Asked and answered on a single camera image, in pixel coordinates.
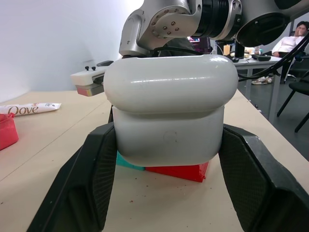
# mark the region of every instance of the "white device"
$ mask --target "white device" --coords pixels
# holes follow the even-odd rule
[[[77,92],[88,97],[104,92],[102,82],[106,69],[107,66],[91,69],[86,66],[84,71],[72,74],[70,77]]]
[[[218,55],[114,62],[104,87],[120,154],[144,167],[209,161],[221,145],[224,105],[237,85],[233,62]]]

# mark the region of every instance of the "man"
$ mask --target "man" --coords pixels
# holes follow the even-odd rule
[[[274,57],[284,57],[298,45],[309,30],[309,22],[302,21],[297,25],[294,36],[283,37],[272,49]]]
[[[274,57],[280,57],[283,58],[286,56],[289,52],[291,52],[296,45],[298,45],[306,33],[309,30],[309,22],[302,21],[297,24],[294,36],[290,37],[283,37],[277,44],[274,46],[274,48],[271,51],[271,54]],[[291,62],[288,62],[282,67],[282,73],[281,73],[281,80],[280,83],[284,83],[284,79],[290,69]],[[253,85],[266,85],[270,84],[272,82],[272,77],[261,77],[255,81],[252,81]]]

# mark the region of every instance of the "wooden table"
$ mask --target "wooden table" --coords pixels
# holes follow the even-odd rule
[[[60,102],[55,112],[15,118],[19,142],[0,151],[0,231],[24,232],[61,166],[95,127],[107,123],[105,94],[32,92],[8,103]],[[309,192],[309,163],[236,92],[225,123],[258,135],[273,156]],[[219,158],[203,183],[117,166],[104,232],[241,232]]]

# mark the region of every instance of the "red block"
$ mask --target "red block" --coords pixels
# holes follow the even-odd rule
[[[174,167],[146,167],[145,170],[170,175],[186,180],[203,182],[207,170],[208,162],[193,166],[174,166]]]
[[[0,150],[16,143],[18,135],[14,124],[14,114],[0,114]]]

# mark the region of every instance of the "shoe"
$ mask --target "shoe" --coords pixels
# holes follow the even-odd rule
[[[267,85],[267,84],[272,83],[272,77],[268,77],[268,76],[264,77],[263,76],[263,77],[255,80],[255,81],[252,81],[251,83],[252,83],[252,85]]]
[[[251,82],[252,85],[266,85],[267,79],[263,76]]]

